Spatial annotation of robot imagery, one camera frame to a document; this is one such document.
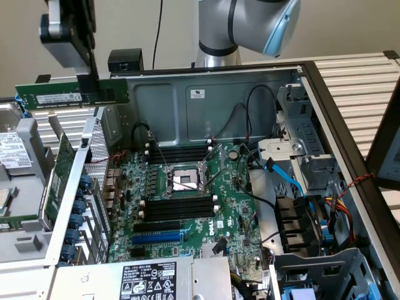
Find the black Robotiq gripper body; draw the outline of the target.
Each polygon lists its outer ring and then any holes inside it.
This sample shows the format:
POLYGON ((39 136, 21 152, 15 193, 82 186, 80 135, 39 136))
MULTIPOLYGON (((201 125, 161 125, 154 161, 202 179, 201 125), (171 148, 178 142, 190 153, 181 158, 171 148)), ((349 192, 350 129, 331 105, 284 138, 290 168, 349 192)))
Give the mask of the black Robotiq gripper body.
POLYGON ((95 29, 96 17, 94 0, 74 0, 72 3, 78 28, 95 29))

